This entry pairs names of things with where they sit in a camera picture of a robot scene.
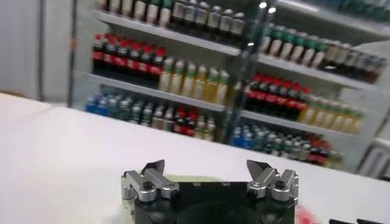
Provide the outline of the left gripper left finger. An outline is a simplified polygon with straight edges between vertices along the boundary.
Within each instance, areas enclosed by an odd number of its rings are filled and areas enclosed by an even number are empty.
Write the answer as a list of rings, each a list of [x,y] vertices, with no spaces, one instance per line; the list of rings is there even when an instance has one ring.
[[[138,198],[142,203],[152,203],[158,193],[165,199],[173,200],[179,193],[179,183],[167,179],[164,175],[163,159],[147,163],[138,173],[125,171],[121,176],[121,196],[123,200]]]

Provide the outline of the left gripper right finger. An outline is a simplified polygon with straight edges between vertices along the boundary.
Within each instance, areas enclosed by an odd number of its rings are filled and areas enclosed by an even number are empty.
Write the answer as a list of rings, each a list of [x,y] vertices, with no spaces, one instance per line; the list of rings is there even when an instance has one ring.
[[[299,200],[299,176],[294,170],[282,173],[268,163],[247,160],[252,181],[247,183],[247,193],[253,198],[271,197],[276,201]]]

